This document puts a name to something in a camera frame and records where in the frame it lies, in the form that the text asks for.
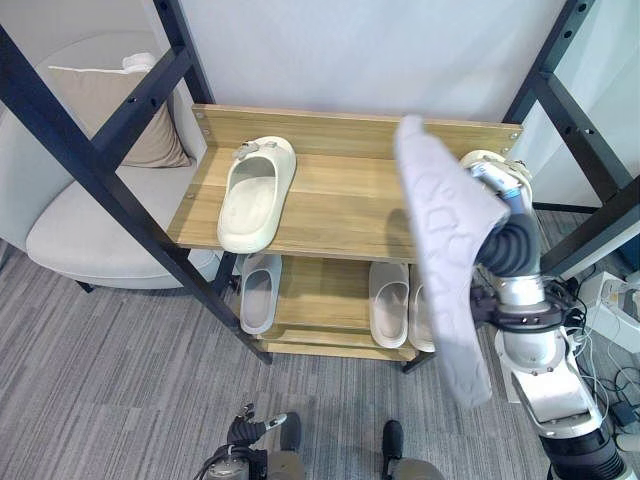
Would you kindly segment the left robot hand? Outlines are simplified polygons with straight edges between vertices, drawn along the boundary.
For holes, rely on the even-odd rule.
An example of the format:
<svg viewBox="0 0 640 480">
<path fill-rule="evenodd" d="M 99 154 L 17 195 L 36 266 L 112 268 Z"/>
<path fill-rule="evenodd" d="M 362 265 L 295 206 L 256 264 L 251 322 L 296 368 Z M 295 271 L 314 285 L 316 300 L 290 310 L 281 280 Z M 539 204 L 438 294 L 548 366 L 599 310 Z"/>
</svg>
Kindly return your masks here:
<svg viewBox="0 0 640 480">
<path fill-rule="evenodd" d="M 258 442 L 268 431 L 280 427 L 288 420 L 286 413 L 264 420 L 255 421 L 255 404 L 245 404 L 234 417 L 226 436 L 227 443 L 249 447 Z"/>
</svg>

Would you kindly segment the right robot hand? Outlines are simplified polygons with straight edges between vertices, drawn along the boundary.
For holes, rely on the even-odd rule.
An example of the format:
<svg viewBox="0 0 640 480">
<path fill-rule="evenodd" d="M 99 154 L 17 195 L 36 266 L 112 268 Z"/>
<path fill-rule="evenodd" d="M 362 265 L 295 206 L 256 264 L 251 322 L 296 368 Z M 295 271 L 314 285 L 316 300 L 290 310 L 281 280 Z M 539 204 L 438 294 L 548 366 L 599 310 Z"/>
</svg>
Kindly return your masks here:
<svg viewBox="0 0 640 480">
<path fill-rule="evenodd" d="M 463 165 L 508 207 L 508 214 L 489 233 L 476 261 L 498 277 L 538 274 L 541 247 L 528 170 L 488 151 L 471 153 Z"/>
</svg>

